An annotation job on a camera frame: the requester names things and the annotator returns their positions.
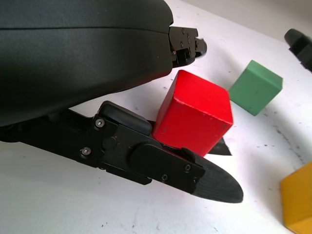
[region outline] table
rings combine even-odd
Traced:
[[[195,27],[207,55],[183,69],[230,88],[250,60],[284,78],[258,116],[232,103],[224,136],[233,156],[207,155],[241,184],[241,204],[191,196],[153,181],[141,186],[22,143],[0,143],[0,233],[287,234],[280,180],[312,160],[312,74],[281,41],[179,0],[167,0],[175,26]],[[73,107],[92,116],[110,100],[155,120],[177,73]]]

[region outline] yellow wooden cube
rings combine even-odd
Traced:
[[[281,181],[285,226],[296,234],[312,234],[312,162]]]

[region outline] black object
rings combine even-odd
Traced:
[[[303,33],[290,29],[285,34],[289,50],[301,61],[302,66],[312,72],[312,41]]]
[[[0,139],[20,141],[146,185],[152,179],[206,199],[237,203],[238,182],[187,149],[163,148],[142,117],[109,101],[93,118],[71,110],[0,128]]]
[[[0,126],[147,83],[207,50],[196,29],[170,28],[163,0],[0,1],[0,16]]]
[[[144,118],[105,102],[93,118],[68,107],[130,89],[207,51],[196,29],[170,27],[163,0],[0,1],[0,140],[23,142],[148,184],[241,202],[226,171],[166,150]]]

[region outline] red block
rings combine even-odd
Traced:
[[[232,125],[228,91],[180,70],[158,112],[153,136],[205,156]]]

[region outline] green wooden cube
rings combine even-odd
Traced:
[[[282,77],[252,60],[230,88],[230,95],[233,102],[256,116],[282,88]]]

